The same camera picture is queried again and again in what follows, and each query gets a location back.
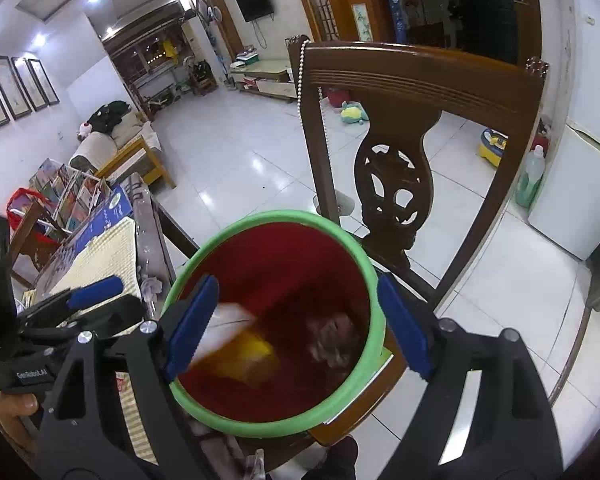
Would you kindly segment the blue printed board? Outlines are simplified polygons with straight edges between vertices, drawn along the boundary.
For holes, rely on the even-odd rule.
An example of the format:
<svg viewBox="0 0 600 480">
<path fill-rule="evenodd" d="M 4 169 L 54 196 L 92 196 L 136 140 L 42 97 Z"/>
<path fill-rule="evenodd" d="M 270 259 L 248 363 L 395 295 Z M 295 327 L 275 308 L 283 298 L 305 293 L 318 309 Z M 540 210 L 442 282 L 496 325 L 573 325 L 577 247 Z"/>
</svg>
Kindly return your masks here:
<svg viewBox="0 0 600 480">
<path fill-rule="evenodd" d="M 61 248 L 72 249 L 77 255 L 91 240 L 116 226 L 123 218 L 131 217 L 132 213 L 133 207 L 128 193 L 121 185 L 116 185 L 110 196 L 95 208 Z"/>
</svg>

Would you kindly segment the magazine rack with books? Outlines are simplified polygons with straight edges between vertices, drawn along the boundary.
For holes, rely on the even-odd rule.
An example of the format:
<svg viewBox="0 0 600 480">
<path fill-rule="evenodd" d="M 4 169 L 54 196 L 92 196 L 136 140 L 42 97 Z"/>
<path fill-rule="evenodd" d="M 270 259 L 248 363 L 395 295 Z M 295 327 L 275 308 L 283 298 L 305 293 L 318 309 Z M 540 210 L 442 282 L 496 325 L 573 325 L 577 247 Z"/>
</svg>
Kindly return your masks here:
<svg viewBox="0 0 600 480">
<path fill-rule="evenodd" d="M 52 218 L 69 233 L 111 194 L 105 180 L 49 158 L 30 177 L 29 188 L 46 198 Z"/>
</svg>

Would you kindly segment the red bag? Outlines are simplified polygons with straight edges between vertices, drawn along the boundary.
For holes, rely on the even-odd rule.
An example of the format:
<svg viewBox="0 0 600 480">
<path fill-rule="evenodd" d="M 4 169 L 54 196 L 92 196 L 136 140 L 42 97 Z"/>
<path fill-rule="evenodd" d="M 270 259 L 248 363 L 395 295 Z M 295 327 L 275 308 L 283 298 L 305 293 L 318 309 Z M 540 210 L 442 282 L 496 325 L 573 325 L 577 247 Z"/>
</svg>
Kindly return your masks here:
<svg viewBox="0 0 600 480">
<path fill-rule="evenodd" d="M 41 203 L 48 214 L 52 214 L 55 210 L 54 204 L 45 195 L 35 190 L 17 188 L 14 194 L 10 196 L 6 204 L 6 216 L 12 232 L 18 229 L 24 215 L 34 202 Z M 55 241 L 47 235 L 47 231 L 48 226 L 44 226 L 43 223 L 38 222 L 33 230 L 35 239 L 39 242 L 54 244 Z"/>
</svg>

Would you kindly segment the wooden sofa with cushions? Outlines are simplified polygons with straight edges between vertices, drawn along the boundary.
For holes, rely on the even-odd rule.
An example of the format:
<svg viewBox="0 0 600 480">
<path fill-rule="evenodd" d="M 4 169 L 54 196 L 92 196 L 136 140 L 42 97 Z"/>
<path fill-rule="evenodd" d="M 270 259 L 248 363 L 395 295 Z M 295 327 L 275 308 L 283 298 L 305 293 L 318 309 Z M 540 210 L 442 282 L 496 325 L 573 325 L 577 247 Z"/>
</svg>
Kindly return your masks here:
<svg viewBox="0 0 600 480">
<path fill-rule="evenodd" d="M 133 112 L 124 115 L 110 133 L 92 131 L 84 136 L 69 166 L 109 184 L 138 174 L 147 185 L 163 180 L 171 188 L 176 187 L 166 169 L 158 133 L 149 120 Z"/>
</svg>

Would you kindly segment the red bin green rim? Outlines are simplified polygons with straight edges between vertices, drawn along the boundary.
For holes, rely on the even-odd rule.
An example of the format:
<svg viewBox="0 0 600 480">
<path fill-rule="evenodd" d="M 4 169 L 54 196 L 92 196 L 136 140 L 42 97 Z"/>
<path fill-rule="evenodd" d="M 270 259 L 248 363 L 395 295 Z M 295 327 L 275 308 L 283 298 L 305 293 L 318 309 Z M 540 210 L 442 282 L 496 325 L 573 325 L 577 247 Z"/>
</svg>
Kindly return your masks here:
<svg viewBox="0 0 600 480">
<path fill-rule="evenodd" d="M 171 287 L 172 310 L 202 278 L 212 306 L 242 320 L 171 376 L 180 407 L 247 438 L 300 434 L 337 418 L 388 359 L 378 277 L 336 223 L 301 210 L 243 218 L 215 235 Z"/>
</svg>

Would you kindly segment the white refrigerator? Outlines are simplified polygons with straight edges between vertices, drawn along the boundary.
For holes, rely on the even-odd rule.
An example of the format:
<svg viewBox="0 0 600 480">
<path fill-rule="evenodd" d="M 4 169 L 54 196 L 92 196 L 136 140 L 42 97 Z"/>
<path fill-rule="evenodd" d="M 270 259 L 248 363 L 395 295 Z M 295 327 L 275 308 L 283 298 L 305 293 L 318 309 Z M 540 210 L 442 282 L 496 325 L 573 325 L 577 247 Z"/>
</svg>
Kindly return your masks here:
<svg viewBox="0 0 600 480">
<path fill-rule="evenodd" d="M 600 244 L 600 0 L 539 0 L 550 147 L 528 221 L 580 260 Z"/>
</svg>

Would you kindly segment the green detergent bottle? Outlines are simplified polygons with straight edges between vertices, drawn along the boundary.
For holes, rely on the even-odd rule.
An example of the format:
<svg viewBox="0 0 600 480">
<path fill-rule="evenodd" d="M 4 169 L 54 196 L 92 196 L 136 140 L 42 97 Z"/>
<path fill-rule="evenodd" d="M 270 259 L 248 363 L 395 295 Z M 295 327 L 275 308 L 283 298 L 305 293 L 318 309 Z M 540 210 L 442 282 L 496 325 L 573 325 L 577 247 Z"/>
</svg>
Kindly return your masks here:
<svg viewBox="0 0 600 480">
<path fill-rule="evenodd" d="M 524 166 L 522 166 L 515 192 L 515 200 L 518 206 L 522 208 L 530 207 L 543 177 L 544 169 L 544 148 L 538 144 L 524 159 Z"/>
</svg>

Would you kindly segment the yellow toy potty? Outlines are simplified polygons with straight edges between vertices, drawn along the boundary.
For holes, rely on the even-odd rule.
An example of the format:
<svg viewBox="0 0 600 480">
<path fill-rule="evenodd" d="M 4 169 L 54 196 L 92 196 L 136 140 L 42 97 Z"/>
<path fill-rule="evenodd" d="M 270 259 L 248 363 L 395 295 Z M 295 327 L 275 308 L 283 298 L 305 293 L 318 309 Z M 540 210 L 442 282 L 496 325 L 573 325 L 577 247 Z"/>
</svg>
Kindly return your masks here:
<svg viewBox="0 0 600 480">
<path fill-rule="evenodd" d="M 502 160 L 508 136 L 504 136 L 491 128 L 485 128 L 480 136 L 478 155 L 493 167 L 498 168 Z"/>
</svg>

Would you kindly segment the low tv cabinet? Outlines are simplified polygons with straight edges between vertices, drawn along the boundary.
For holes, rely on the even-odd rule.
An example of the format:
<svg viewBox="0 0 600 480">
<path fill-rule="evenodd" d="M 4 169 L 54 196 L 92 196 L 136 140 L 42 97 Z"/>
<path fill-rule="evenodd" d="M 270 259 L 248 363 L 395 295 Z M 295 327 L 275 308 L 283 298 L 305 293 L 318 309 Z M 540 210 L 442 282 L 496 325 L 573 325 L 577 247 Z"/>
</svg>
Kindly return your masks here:
<svg viewBox="0 0 600 480">
<path fill-rule="evenodd" d="M 230 68 L 237 89 L 272 99 L 292 102 L 297 99 L 291 66 L 285 60 L 264 60 Z"/>
</svg>

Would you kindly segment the green plush toy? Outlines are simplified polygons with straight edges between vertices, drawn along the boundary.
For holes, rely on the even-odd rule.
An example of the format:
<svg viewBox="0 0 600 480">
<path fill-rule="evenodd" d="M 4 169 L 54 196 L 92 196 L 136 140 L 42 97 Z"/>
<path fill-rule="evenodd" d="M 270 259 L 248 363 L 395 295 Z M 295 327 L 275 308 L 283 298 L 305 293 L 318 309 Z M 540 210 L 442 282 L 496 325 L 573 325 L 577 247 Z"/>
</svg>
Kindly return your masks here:
<svg viewBox="0 0 600 480">
<path fill-rule="evenodd" d="M 344 101 L 342 103 L 340 119 L 345 124 L 364 124 L 368 122 L 368 115 L 360 102 Z"/>
</svg>

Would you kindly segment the dark wooden carved chair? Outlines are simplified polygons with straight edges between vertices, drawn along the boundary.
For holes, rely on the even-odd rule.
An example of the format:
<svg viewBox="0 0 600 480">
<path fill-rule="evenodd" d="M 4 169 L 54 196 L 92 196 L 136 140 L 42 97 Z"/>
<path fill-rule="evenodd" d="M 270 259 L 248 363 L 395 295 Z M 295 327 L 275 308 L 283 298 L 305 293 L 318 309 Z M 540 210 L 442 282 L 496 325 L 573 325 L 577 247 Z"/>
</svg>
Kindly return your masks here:
<svg viewBox="0 0 600 480">
<path fill-rule="evenodd" d="M 492 58 L 433 47 L 377 42 L 314 42 L 291 38 L 288 53 L 317 190 L 318 210 L 338 217 L 321 94 L 347 90 L 361 100 L 370 128 L 356 153 L 354 182 L 366 234 L 356 241 L 376 264 L 432 311 L 476 258 L 512 190 L 539 121 L 548 66 L 528 58 L 515 66 Z M 443 113 L 508 136 L 503 159 L 475 220 L 437 285 L 412 270 L 407 254 L 434 204 L 434 181 L 425 154 L 426 134 Z M 411 370 L 387 323 L 389 355 L 370 388 L 347 409 L 349 425 L 362 420 Z M 452 434 L 441 460 L 460 457 L 477 403 L 480 373 L 467 375 Z"/>
</svg>

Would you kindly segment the wooden chair near wall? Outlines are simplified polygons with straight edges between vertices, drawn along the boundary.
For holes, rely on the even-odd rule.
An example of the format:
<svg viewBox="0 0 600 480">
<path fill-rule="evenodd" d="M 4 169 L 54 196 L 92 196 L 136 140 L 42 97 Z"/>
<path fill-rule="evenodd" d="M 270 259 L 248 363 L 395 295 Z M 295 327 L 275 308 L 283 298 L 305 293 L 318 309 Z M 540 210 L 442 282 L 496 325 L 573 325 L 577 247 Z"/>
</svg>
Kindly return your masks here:
<svg viewBox="0 0 600 480">
<path fill-rule="evenodd" d="M 28 257 L 35 270 L 41 272 L 58 248 L 65 243 L 69 233 L 37 198 L 32 200 L 25 212 L 9 209 L 7 221 L 12 230 L 9 248 L 12 277 L 18 284 L 31 289 L 33 283 L 16 270 L 18 258 Z"/>
</svg>

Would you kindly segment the wall mounted television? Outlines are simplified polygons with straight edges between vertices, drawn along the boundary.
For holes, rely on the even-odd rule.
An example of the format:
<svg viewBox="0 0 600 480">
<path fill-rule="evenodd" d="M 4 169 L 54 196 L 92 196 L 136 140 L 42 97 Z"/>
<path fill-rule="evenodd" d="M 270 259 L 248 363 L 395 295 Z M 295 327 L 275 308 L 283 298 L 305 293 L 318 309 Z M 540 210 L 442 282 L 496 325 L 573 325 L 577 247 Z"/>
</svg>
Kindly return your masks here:
<svg viewBox="0 0 600 480">
<path fill-rule="evenodd" d="M 245 22 L 253 22 L 274 13 L 272 0 L 236 0 Z"/>
</svg>

